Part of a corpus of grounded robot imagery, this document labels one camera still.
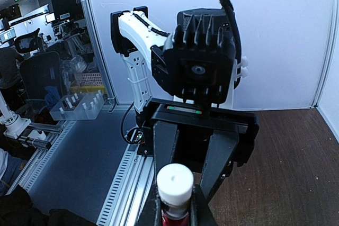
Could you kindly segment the white nail polish cap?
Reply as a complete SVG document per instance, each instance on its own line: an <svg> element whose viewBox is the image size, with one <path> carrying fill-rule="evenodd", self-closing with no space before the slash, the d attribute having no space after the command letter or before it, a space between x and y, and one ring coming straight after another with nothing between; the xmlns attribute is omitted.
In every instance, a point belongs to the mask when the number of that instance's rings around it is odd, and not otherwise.
<svg viewBox="0 0 339 226"><path fill-rule="evenodd" d="M193 183L191 170L176 163L162 167L156 177L160 200L170 208L184 211L189 207Z"/></svg>

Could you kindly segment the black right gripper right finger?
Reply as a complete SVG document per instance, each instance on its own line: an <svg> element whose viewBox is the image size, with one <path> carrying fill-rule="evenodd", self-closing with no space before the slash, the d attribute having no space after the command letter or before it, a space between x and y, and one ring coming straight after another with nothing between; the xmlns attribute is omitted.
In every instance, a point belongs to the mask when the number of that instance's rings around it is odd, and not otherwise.
<svg viewBox="0 0 339 226"><path fill-rule="evenodd" d="M208 202L199 185L194 184L190 200L190 225L217 226Z"/></svg>

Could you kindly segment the red nail polish bottle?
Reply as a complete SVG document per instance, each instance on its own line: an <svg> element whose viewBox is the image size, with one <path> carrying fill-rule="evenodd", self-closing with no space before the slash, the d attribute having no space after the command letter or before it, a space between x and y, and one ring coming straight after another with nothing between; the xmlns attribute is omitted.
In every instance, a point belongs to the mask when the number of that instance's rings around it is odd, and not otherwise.
<svg viewBox="0 0 339 226"><path fill-rule="evenodd" d="M190 216L188 208L184 207L162 207L162 225L163 226L188 226Z"/></svg>

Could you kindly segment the black sleeved forearm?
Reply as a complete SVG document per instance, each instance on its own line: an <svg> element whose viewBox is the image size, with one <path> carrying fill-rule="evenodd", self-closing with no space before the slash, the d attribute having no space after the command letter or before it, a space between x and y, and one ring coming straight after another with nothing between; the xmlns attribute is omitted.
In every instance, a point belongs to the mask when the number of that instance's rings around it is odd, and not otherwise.
<svg viewBox="0 0 339 226"><path fill-rule="evenodd" d="M49 214L34 207L28 192L21 186L1 197L1 225L94 225L67 210L51 209Z"/></svg>

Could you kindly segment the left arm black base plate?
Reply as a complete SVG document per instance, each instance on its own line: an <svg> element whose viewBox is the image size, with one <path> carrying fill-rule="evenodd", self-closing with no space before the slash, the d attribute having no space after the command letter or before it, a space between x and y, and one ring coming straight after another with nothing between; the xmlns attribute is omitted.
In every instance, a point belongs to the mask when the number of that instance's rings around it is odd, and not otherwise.
<svg viewBox="0 0 339 226"><path fill-rule="evenodd" d="M154 155L153 126L150 121L145 121L142 126L142 141L139 144L137 154L145 157Z"/></svg>

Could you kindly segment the small white robot arm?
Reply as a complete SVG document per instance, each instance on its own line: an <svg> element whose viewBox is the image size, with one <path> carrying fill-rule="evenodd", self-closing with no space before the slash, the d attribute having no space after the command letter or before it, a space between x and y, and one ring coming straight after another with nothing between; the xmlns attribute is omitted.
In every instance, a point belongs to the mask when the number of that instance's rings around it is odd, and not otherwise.
<svg viewBox="0 0 339 226"><path fill-rule="evenodd" d="M21 118L20 115L11 111L1 94L1 124L6 127L4 135L11 139L17 139L30 125L31 120Z"/></svg>

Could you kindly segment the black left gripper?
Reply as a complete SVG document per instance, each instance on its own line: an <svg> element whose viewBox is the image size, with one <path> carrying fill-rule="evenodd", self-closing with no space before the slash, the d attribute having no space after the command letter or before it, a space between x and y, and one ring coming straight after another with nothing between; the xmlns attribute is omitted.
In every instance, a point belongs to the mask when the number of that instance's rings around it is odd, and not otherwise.
<svg viewBox="0 0 339 226"><path fill-rule="evenodd" d="M200 187L207 201L220 187L224 171L248 162L259 131L258 116L251 112L155 98L143 108L141 123L147 120L153 126L155 181L164 166L182 163L202 172Z"/></svg>

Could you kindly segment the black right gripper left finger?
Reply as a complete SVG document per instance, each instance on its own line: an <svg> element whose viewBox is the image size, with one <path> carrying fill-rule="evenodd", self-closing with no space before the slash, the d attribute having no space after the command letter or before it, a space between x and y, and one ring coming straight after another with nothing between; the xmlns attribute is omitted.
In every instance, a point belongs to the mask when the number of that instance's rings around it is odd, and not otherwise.
<svg viewBox="0 0 339 226"><path fill-rule="evenodd" d="M156 184L153 184L148 193L146 202L136 222L137 226L161 226L162 202Z"/></svg>

